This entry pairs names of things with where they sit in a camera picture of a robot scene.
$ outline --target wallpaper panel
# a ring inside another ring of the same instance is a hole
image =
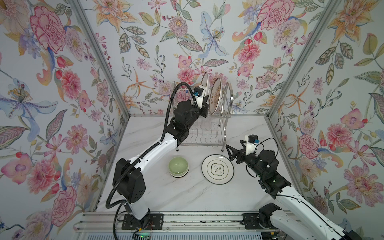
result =
[[[272,119],[308,201],[366,240],[384,238],[383,9],[343,1]]]
[[[0,239],[92,210],[127,122],[93,56],[65,1],[0,0]]]
[[[131,114],[161,114],[173,82],[230,81],[235,114],[265,113],[325,0],[81,1]],[[178,101],[188,99],[181,91]]]

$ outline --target marble surface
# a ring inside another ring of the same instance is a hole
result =
[[[120,158],[129,159],[146,148],[161,136],[164,117],[132,117],[122,139],[115,162]],[[263,141],[271,137],[264,117],[232,116],[227,126],[227,144],[241,148],[240,139],[245,135],[256,134]],[[271,139],[263,143],[268,150],[276,151]],[[233,179],[224,185],[215,185],[206,180],[201,171],[202,161],[209,155],[221,154],[228,157],[227,151],[220,147],[179,146],[179,151],[172,150],[159,160],[144,176],[146,192],[143,195],[151,211],[250,211],[258,210],[274,201],[260,187],[259,178],[252,178],[245,171],[245,164],[232,162],[235,173]],[[176,156],[184,157],[189,164],[189,172],[182,178],[174,178],[168,172],[169,161]],[[284,163],[278,155],[278,171],[291,181]],[[115,212],[117,206],[105,208],[106,199],[112,189],[115,164],[100,198],[98,212]],[[121,199],[116,192],[112,202]]]

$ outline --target dish rack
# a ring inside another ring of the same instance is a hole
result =
[[[190,93],[187,89],[179,88],[177,93],[186,96]],[[199,118],[189,129],[189,135],[181,146],[220,146],[221,151],[225,149],[227,140],[227,124],[231,117],[232,103],[234,100],[232,85],[227,82],[221,96],[218,109],[214,114],[208,114],[206,118]],[[174,101],[173,110],[176,108],[178,101]]]

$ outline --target plate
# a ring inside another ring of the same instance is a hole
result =
[[[214,154],[201,164],[204,177],[213,184],[226,184],[233,178],[234,169],[228,158]]]
[[[204,75],[203,75],[203,79],[201,80],[200,85],[203,86],[203,87],[205,87],[205,89],[207,89],[207,92],[208,92],[208,90],[209,90],[209,86],[208,86],[208,84],[209,84],[209,81],[208,81],[208,73],[205,72]]]
[[[216,80],[213,84],[212,90],[211,90],[211,94],[209,95],[209,112],[210,112],[210,114],[214,114],[218,108],[218,102],[219,102],[220,97],[221,97],[221,90],[222,90],[221,79],[216,78]]]

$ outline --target black mounting plate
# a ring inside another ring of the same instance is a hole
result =
[[[124,216],[124,221],[122,223],[122,230],[137,230],[139,226],[134,220],[131,214],[126,214]],[[149,222],[152,222],[152,230],[161,230],[163,228],[163,219],[164,214],[151,214],[149,217]]]
[[[259,219],[257,218],[259,214],[243,214],[243,224],[245,229],[263,229],[259,226]]]

